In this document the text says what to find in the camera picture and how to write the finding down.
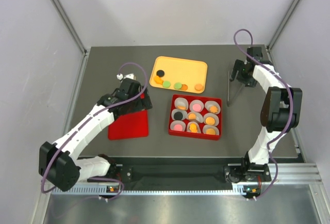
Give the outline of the red box lid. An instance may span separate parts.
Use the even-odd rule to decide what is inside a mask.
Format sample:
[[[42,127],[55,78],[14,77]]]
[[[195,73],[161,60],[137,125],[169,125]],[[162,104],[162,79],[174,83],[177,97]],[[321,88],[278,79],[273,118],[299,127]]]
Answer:
[[[149,135],[147,110],[120,115],[108,127],[109,140],[147,137]]]

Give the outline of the metal tongs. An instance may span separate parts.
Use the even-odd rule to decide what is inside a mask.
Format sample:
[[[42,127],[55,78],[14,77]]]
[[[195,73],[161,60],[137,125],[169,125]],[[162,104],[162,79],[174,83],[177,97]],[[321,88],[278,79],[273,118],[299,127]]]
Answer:
[[[231,80],[231,71],[229,70],[228,74],[227,74],[227,97],[226,97],[227,107],[231,107],[234,104],[237,97],[243,91],[244,88],[245,88],[245,85],[241,83],[239,85],[237,91],[232,94],[233,89],[234,89],[234,80]]]

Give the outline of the pink sandwich cookie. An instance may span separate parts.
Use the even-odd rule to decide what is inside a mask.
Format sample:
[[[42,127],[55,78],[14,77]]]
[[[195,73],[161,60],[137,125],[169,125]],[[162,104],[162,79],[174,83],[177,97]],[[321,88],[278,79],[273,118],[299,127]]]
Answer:
[[[202,105],[200,105],[200,104],[194,104],[193,106],[192,106],[192,109],[195,111],[195,112],[200,112],[202,109],[203,109],[203,107],[202,107]]]
[[[180,124],[176,124],[173,126],[173,130],[175,131],[182,131],[183,130],[183,126]]]

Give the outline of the orange flower cookie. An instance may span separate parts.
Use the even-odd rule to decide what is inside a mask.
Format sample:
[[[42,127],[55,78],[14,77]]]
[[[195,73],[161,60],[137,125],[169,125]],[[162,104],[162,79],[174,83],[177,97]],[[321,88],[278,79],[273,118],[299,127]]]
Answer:
[[[218,112],[218,108],[216,107],[216,106],[211,106],[210,108],[209,108],[209,111],[211,112],[211,113],[213,113],[213,114],[216,114],[217,112]]]

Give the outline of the orange round cookie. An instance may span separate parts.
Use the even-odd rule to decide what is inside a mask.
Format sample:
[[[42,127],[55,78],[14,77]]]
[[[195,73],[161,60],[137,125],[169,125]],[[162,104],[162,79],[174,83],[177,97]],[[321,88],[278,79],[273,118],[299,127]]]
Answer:
[[[208,135],[216,135],[217,132],[216,132],[215,129],[209,128],[209,129],[206,130],[206,134],[208,134]]]
[[[188,120],[196,120],[196,114],[195,113],[189,113],[187,115]]]
[[[209,117],[207,117],[206,119],[205,119],[205,123],[207,124],[207,125],[214,125],[215,124],[215,119],[213,118],[213,117],[211,117],[211,116],[209,116]]]

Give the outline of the red cookie box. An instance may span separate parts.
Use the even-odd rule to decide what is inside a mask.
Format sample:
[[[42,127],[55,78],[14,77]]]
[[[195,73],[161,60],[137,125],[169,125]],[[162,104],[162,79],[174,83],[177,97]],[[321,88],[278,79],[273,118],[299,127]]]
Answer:
[[[168,133],[173,136],[219,140],[222,135],[222,100],[175,94]]]

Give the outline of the yellow fish cookie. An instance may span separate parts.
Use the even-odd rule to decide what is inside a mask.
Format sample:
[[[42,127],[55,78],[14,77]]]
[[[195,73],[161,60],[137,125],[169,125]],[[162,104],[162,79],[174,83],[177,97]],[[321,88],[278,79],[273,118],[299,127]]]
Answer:
[[[199,127],[195,123],[191,123],[189,126],[189,130],[191,133],[198,133],[199,132]]]

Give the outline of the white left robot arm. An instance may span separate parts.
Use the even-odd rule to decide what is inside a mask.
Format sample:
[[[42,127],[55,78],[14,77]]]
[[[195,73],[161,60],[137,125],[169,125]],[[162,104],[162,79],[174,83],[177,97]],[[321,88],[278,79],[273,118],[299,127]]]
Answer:
[[[131,78],[124,78],[111,94],[102,96],[91,111],[67,134],[39,150],[41,184],[51,182],[61,191],[68,191],[77,182],[93,177],[113,180],[117,169],[104,155],[80,159],[81,152],[105,128],[121,116],[152,108],[146,86]]]

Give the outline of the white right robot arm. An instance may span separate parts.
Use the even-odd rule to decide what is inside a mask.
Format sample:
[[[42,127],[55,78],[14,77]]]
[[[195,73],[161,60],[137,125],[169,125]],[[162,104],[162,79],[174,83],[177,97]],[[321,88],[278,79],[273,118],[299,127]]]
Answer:
[[[284,137],[292,128],[297,127],[303,92],[301,88],[286,88],[275,77],[272,62],[265,60],[261,47],[249,47],[245,61],[237,59],[233,69],[228,72],[228,85],[237,80],[241,89],[255,87],[259,84],[266,93],[260,113],[262,125],[260,134],[253,147],[242,159],[241,175],[251,181],[259,174],[266,173],[269,155],[276,147],[278,140],[270,145],[274,138]]]

